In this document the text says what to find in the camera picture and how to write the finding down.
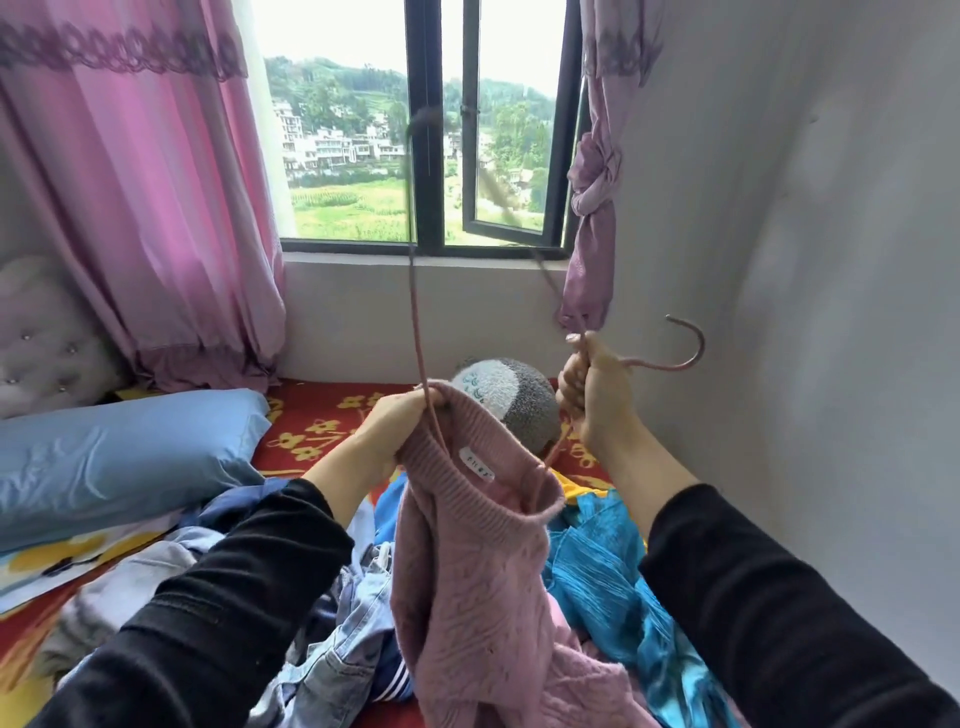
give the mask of window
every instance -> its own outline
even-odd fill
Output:
[[[285,249],[404,252],[407,123],[442,106],[443,129],[410,150],[420,253],[562,253],[576,0],[251,2],[270,95],[254,103],[275,121],[264,155],[282,157],[272,192],[285,180],[275,206],[292,207],[296,229]]]

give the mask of sky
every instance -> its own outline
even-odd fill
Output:
[[[329,58],[406,74],[401,0],[252,0],[267,58]],[[444,78],[463,76],[463,0],[442,0]],[[480,76],[557,93],[564,3],[482,0]]]

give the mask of pink curtain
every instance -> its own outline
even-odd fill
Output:
[[[264,391],[282,258],[229,0],[5,0],[0,140],[57,253],[165,391]]]
[[[577,146],[567,175],[578,215],[573,256],[566,271],[561,323],[579,332],[582,319],[599,329],[613,298],[620,137],[636,91],[660,54],[662,0],[580,0],[584,74],[592,126]]]

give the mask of black sleeve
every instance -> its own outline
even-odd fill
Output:
[[[640,570],[753,728],[960,725],[944,690],[708,485],[663,507]]]
[[[292,481],[163,582],[30,725],[243,726],[352,548],[320,492]]]

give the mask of pink clothes hanger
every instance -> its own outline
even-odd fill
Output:
[[[420,311],[417,306],[417,243],[416,243],[416,230],[414,228],[414,216],[413,216],[413,164],[411,162],[411,149],[413,142],[413,135],[421,129],[433,127],[437,130],[442,131],[444,127],[444,113],[440,107],[424,107],[417,111],[414,114],[414,117],[410,120],[410,124],[407,126],[406,131],[406,205],[407,205],[407,234],[408,240],[408,250],[410,253],[410,313],[413,318],[413,327],[414,327],[414,348],[417,352],[417,368],[420,373],[420,384],[423,387],[423,395],[426,397],[426,406],[430,412],[430,421],[433,425],[434,431],[437,434],[437,440],[440,441],[445,447],[444,435],[440,429],[440,421],[437,419],[437,412],[434,409],[433,402],[430,400],[430,394],[427,386],[427,376],[426,376],[426,364],[423,359],[423,346],[420,342]],[[480,167],[477,169],[477,178],[482,183],[487,191],[490,199],[500,207],[504,216],[507,219],[507,224],[515,227],[520,227],[520,223],[517,221],[516,217],[510,211],[509,206],[507,205],[506,195],[496,184],[496,181],[491,176],[490,172],[486,169]],[[536,248],[531,248],[530,253],[533,259],[537,262],[540,271],[543,273],[543,278],[546,280],[550,290],[553,291],[554,297],[557,299],[558,306],[563,302],[564,294],[560,290],[560,287],[557,285],[556,281],[550,276],[549,271],[546,269],[546,265],[543,262],[543,257],[540,255],[540,252]],[[620,363],[625,367],[642,367],[644,369],[654,369],[659,372],[682,372],[685,369],[689,369],[700,361],[701,357],[704,355],[704,350],[707,347],[707,338],[703,333],[703,330],[700,329],[696,324],[693,324],[686,319],[677,318],[676,316],[667,315],[666,320],[671,324],[676,326],[688,328],[693,331],[694,335],[697,337],[697,351],[686,361],[682,361],[679,364],[657,364],[646,359],[641,359],[636,356],[630,357],[621,357]],[[587,333],[587,323],[584,321],[583,315],[580,312],[577,312],[576,315],[577,331],[581,336]],[[561,445],[563,444],[564,437],[562,436],[560,440],[557,441],[557,444],[550,450],[549,454],[544,458],[543,464],[549,468],[553,462],[557,459],[557,456],[560,454]]]

